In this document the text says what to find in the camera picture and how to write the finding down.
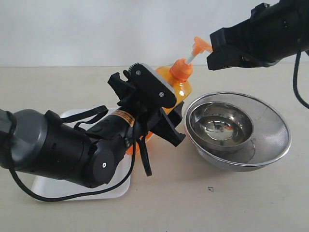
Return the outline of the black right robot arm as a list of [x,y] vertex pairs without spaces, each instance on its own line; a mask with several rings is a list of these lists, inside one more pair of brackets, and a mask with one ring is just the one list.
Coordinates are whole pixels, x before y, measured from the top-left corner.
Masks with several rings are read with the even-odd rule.
[[210,34],[209,70],[271,67],[309,49],[309,2],[261,3],[248,19]]

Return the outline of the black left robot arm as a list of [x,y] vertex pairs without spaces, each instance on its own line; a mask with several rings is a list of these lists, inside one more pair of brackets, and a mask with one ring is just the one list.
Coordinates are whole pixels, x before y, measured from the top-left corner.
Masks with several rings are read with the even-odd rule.
[[66,180],[87,188],[107,184],[128,151],[145,149],[146,136],[156,134],[172,145],[184,135],[176,131],[182,105],[172,111],[142,105],[104,106],[61,118],[32,109],[0,113],[0,165],[14,174]]

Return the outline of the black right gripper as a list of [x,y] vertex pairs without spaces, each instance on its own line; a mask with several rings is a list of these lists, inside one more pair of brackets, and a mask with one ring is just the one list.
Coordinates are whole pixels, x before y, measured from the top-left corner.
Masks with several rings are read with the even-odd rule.
[[249,19],[213,32],[210,39],[209,70],[273,66],[295,54],[295,3],[260,3]]

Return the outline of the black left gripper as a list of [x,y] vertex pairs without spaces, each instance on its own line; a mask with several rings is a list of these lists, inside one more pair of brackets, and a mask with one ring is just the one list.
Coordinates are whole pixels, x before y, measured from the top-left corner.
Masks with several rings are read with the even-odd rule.
[[118,108],[118,117],[128,127],[124,134],[127,147],[134,145],[134,138],[138,140],[145,137],[147,141],[152,134],[177,147],[186,137],[185,134],[176,130],[176,127],[183,119],[183,105],[184,101],[180,102],[168,115],[162,107],[152,110],[146,110],[145,108],[139,110],[127,107]]

